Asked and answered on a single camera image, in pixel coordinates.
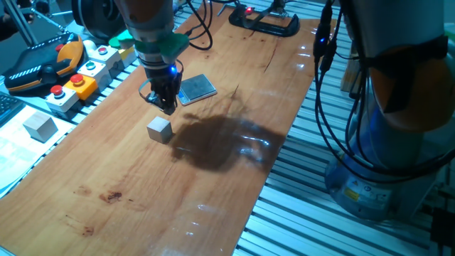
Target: black and orange handheld device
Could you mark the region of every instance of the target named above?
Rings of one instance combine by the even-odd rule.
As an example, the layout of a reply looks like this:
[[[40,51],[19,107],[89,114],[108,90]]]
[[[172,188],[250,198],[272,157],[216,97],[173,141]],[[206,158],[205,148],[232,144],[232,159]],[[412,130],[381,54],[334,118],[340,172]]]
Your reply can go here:
[[[3,74],[5,87],[10,93],[21,94],[54,85],[61,78],[76,73],[84,60],[82,39],[77,34],[65,33],[22,52],[16,64]]]

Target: wood grain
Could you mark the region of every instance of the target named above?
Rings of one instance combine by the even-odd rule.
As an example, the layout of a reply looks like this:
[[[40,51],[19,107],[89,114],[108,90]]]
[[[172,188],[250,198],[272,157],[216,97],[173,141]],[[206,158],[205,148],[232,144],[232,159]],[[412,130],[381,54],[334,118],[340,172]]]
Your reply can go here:
[[[218,94],[167,117],[139,97],[137,68],[0,200],[0,245],[17,255],[231,255],[313,79],[318,21],[277,38],[231,26],[230,12],[214,16],[211,50],[180,57],[184,78],[204,73]],[[147,134],[155,116],[172,123],[168,145]]]

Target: wooden cube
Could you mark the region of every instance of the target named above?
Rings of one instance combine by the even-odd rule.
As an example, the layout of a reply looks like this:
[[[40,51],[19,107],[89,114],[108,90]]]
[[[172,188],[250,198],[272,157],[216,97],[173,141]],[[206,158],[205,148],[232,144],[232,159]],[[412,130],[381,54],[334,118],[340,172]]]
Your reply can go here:
[[[150,139],[162,144],[168,143],[172,137],[171,123],[161,117],[155,117],[155,119],[147,125],[147,131],[149,132]]]
[[[48,141],[58,131],[52,118],[39,111],[29,117],[23,126],[33,139],[42,143]]]

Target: gray device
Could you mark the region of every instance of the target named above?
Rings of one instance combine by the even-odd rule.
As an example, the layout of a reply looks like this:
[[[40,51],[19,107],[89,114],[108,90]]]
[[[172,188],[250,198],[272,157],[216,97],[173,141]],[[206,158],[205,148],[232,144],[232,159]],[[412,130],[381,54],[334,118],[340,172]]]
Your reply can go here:
[[[217,93],[215,87],[204,74],[184,80],[180,86],[178,99],[183,106],[205,99]]]

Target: red button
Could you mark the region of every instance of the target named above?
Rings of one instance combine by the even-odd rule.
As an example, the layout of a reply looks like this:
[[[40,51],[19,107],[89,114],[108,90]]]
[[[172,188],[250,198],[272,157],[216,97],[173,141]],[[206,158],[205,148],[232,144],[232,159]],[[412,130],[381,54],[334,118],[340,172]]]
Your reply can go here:
[[[101,55],[106,54],[107,53],[107,48],[101,47],[100,49],[98,49],[98,53],[100,53]]]
[[[55,96],[59,96],[63,94],[63,87],[62,85],[54,85],[50,89],[50,92],[53,93]]]
[[[81,74],[77,74],[77,75],[72,76],[70,80],[72,83],[79,83],[84,80],[84,77]]]
[[[55,47],[55,50],[56,50],[57,52],[59,52],[60,50],[62,50],[63,46],[65,46],[65,45],[61,43],[61,44],[59,44],[57,47]]]

